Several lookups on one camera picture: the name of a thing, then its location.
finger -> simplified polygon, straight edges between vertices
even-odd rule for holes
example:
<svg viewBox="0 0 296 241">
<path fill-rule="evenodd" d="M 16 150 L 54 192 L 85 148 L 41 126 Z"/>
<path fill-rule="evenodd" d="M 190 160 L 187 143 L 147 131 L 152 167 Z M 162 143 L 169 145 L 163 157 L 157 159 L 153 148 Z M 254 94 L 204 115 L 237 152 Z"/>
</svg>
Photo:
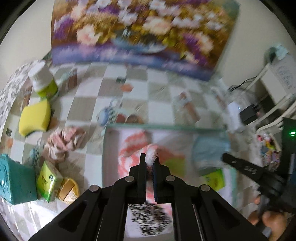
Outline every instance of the finger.
<svg viewBox="0 0 296 241">
<path fill-rule="evenodd" d="M 254 203 L 257 205 L 260 203 L 260 196 L 255 197 Z"/>
<path fill-rule="evenodd" d="M 262 221 L 265 226 L 270 227 L 272 230 L 272 234 L 269 238 L 270 241 L 276 241 L 287 227 L 287 220 L 285 216 L 278 212 L 265 212 L 262 216 Z"/>
<path fill-rule="evenodd" d="M 256 225 L 258 223 L 259 218 L 257 215 L 257 211 L 254 211 L 250 214 L 250 216 L 248 217 L 248 221 L 253 225 Z"/>
</svg>

teal box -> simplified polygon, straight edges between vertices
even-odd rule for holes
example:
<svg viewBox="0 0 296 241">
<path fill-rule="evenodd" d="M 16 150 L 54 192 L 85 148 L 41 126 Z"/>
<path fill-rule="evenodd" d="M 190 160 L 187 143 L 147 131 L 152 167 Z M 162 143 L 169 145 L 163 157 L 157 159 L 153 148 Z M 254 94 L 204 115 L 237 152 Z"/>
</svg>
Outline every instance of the teal box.
<svg viewBox="0 0 296 241">
<path fill-rule="evenodd" d="M 16 205 L 37 200 L 35 171 L 0 155 L 0 196 Z"/>
</svg>

wall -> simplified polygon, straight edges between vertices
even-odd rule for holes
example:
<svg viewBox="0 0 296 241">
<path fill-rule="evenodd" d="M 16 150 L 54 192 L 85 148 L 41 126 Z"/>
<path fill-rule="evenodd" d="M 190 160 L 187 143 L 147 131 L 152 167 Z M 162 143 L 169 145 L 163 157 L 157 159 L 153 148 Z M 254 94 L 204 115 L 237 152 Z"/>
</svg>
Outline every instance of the wall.
<svg viewBox="0 0 296 241">
<path fill-rule="evenodd" d="M 264 52 L 283 43 L 296 56 L 296 46 L 277 17 L 259 0 L 237 0 L 240 15 L 218 70 L 227 85 L 239 84 L 263 68 Z M 0 45 L 0 89 L 20 65 L 42 58 L 50 49 L 54 0 L 37 0 L 14 23 Z"/>
</svg>

silver bolt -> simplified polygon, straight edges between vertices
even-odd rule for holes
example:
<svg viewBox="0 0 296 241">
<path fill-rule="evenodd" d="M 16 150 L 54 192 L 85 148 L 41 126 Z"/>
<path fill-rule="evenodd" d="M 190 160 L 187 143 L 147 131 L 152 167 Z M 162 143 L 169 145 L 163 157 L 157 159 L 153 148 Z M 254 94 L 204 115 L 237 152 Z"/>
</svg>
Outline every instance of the silver bolt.
<svg viewBox="0 0 296 241">
<path fill-rule="evenodd" d="M 168 182 L 172 182 L 172 181 L 175 180 L 175 177 L 172 176 L 172 175 L 169 175 L 169 176 L 167 176 L 165 179 L 166 179 Z"/>
<path fill-rule="evenodd" d="M 135 178 L 134 178 L 133 176 L 127 176 L 125 179 L 126 179 L 126 181 L 127 181 L 128 183 L 130 183 L 130 182 L 132 182 Z"/>
<path fill-rule="evenodd" d="M 89 190 L 91 191 L 91 192 L 97 192 L 98 190 L 99 190 L 99 186 L 98 185 L 91 185 L 90 187 L 89 187 Z"/>
<path fill-rule="evenodd" d="M 208 186 L 208 185 L 202 185 L 201 187 L 200 187 L 200 189 L 202 190 L 202 191 L 204 191 L 204 192 L 208 192 L 209 190 L 210 190 L 210 187 Z"/>
</svg>

floral painting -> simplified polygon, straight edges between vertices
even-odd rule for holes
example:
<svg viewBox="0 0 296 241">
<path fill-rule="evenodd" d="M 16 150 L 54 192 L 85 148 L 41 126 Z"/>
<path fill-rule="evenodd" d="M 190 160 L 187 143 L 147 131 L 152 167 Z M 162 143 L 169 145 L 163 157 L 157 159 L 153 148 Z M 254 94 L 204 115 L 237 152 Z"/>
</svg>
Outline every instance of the floral painting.
<svg viewBox="0 0 296 241">
<path fill-rule="evenodd" d="M 238 10 L 234 0 L 55 0 L 53 63 L 146 65 L 207 81 Z"/>
</svg>

